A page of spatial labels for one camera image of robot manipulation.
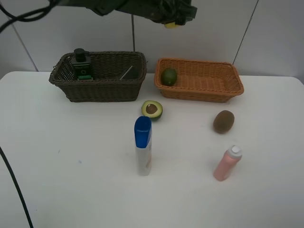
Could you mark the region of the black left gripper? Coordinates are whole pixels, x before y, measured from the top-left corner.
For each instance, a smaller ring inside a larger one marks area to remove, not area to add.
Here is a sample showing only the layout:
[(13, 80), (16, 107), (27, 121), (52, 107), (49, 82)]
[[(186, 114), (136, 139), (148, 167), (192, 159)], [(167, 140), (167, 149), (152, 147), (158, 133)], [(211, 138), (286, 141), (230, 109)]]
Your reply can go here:
[(191, 0), (148, 0), (138, 6), (135, 15), (159, 24), (185, 25), (195, 19), (197, 7)]

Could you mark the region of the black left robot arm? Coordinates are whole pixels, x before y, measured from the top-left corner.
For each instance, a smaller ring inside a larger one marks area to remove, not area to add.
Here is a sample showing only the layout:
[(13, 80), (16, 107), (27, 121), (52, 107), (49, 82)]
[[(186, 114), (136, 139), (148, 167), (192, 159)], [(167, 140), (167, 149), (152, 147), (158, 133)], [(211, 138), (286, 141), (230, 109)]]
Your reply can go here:
[(181, 26), (195, 19), (197, 13), (190, 0), (60, 0), (58, 5), (87, 8), (99, 16), (116, 10), (159, 24)]

